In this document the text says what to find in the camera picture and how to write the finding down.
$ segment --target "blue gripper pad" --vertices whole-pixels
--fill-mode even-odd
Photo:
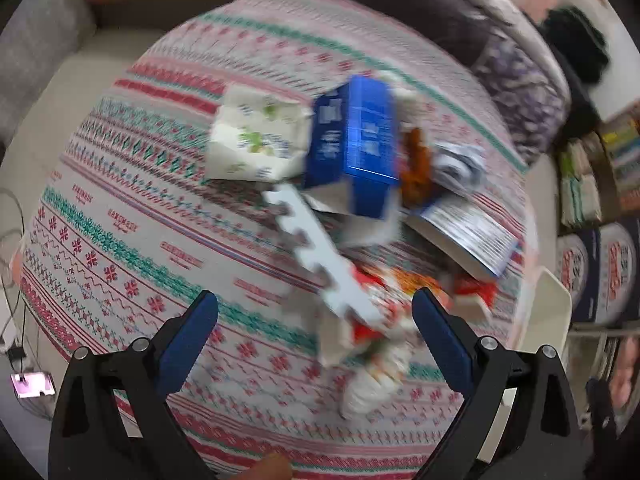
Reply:
[[[211,292],[207,292],[202,295],[195,309],[162,353],[156,392],[163,399],[182,388],[217,322],[218,299]]]
[[[471,356],[446,321],[447,314],[437,309],[435,301],[424,289],[416,292],[412,301],[414,321],[449,388],[467,398],[474,390]]]

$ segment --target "crumpled paper packaging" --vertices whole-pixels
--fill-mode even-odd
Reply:
[[[230,84],[211,128],[207,178],[279,182],[304,171],[311,108]]]

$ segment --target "brown object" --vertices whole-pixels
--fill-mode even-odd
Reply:
[[[422,145],[422,132],[414,128],[404,136],[407,167],[400,172],[402,205],[414,207],[431,192],[431,152]]]
[[[289,460],[277,453],[264,457],[248,471],[230,480],[290,480],[293,476]]]

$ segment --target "serrated plastic piece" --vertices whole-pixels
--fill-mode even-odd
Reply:
[[[274,191],[265,191],[264,199],[272,205],[285,205],[289,213],[276,216],[280,229],[290,235],[301,233],[307,247],[294,248],[296,260],[309,272],[324,272],[332,284],[320,290],[326,306],[338,317],[344,318],[351,309],[366,325],[382,322],[382,313],[371,303],[353,277],[347,261],[336,250],[334,243],[311,211],[298,190],[291,184],[278,184]]]

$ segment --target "tablecloth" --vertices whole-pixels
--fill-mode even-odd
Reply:
[[[358,360],[329,370],[315,361],[314,277],[281,245],[255,183],[204,179],[227,83],[310,103],[375,70],[420,92],[420,124],[433,139],[485,148],[488,177],[474,200],[522,240],[526,166],[486,92],[414,31],[347,0],[236,0],[169,32],[73,133],[28,225],[20,286],[67,358],[79,346],[122,350],[201,289],[217,295],[218,325],[168,398],[217,470],[277,451],[296,478],[410,478],[462,403],[424,349],[389,402],[361,420],[340,418]],[[478,333],[510,339],[523,254],[521,243]],[[391,267],[405,283],[443,265],[409,230],[348,256]],[[122,393],[118,404],[132,416]]]

